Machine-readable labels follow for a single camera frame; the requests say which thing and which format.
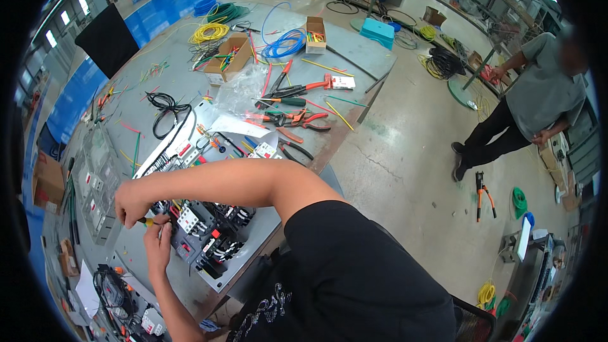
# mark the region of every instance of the concrete floor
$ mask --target concrete floor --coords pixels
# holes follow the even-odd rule
[[[365,17],[362,12],[349,16],[327,10],[325,4],[331,0],[250,1],[270,5],[289,1],[292,10],[309,16],[319,14],[348,31],[353,31],[351,19]],[[420,17],[423,13],[411,15]],[[460,18],[446,12],[446,23],[451,15]],[[455,33],[478,33],[466,23],[450,27]],[[448,292],[476,304],[479,287],[490,278],[500,238],[521,227],[521,221],[513,216],[510,196],[514,186],[526,194],[536,228],[547,228],[565,239],[576,215],[566,214],[563,206],[555,203],[551,176],[536,148],[530,146],[478,167],[485,172],[484,182],[498,217],[492,218],[490,201],[485,197],[482,221],[476,223],[475,170],[468,171],[461,183],[452,181],[455,156],[450,144],[463,142],[477,125],[478,116],[458,104],[446,83],[431,77],[420,65],[416,56],[427,53],[429,47],[393,48],[399,56],[397,63],[363,123],[346,137],[330,163],[346,198],[357,209],[391,232]],[[498,99],[492,93],[484,88],[478,92],[491,109],[495,108]],[[511,270],[512,266],[502,262],[494,268],[498,301]]]

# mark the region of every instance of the blue wire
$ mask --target blue wire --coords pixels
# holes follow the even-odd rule
[[[290,54],[294,54],[298,52],[305,44],[306,30],[304,28],[295,28],[291,31],[286,32],[281,37],[278,38],[275,42],[267,42],[264,38],[264,26],[266,24],[266,20],[270,14],[281,4],[289,4],[289,8],[291,9],[291,4],[289,2],[281,2],[268,12],[264,22],[262,23],[262,41],[267,44],[266,48],[264,48],[261,52],[261,55],[266,58],[281,58],[285,56],[289,56]]]
[[[216,0],[201,0],[194,5],[194,17],[205,16],[217,4]]]

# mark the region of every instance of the gray shirt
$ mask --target gray shirt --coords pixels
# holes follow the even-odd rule
[[[543,33],[522,46],[530,66],[506,93],[506,103],[522,135],[532,141],[565,113],[574,125],[585,101],[582,75],[571,77],[559,66],[559,41]]]

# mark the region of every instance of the person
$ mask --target person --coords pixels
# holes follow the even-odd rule
[[[582,74],[588,66],[578,38],[573,27],[563,29],[559,39],[543,33],[493,69],[490,80],[500,79],[509,69],[529,65],[465,143],[452,143],[457,155],[452,171],[454,181],[462,180],[465,172],[474,166],[493,162],[531,143],[542,146],[552,136],[574,125],[586,98]]]
[[[297,185],[286,177],[297,177]],[[451,295],[392,237],[300,164],[243,158],[155,172],[118,188],[116,214],[131,228],[153,202],[169,199],[274,206],[281,218],[291,252],[245,303],[229,341],[454,339]],[[173,341],[205,341],[167,279],[168,220],[156,216],[164,225],[148,227],[143,237],[150,283]]]

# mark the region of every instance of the teal plastic stool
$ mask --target teal plastic stool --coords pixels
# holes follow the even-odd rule
[[[395,29],[388,24],[379,22],[368,17],[359,31],[361,36],[367,37],[369,40],[374,40],[382,44],[386,49],[393,49],[393,41],[395,40]]]

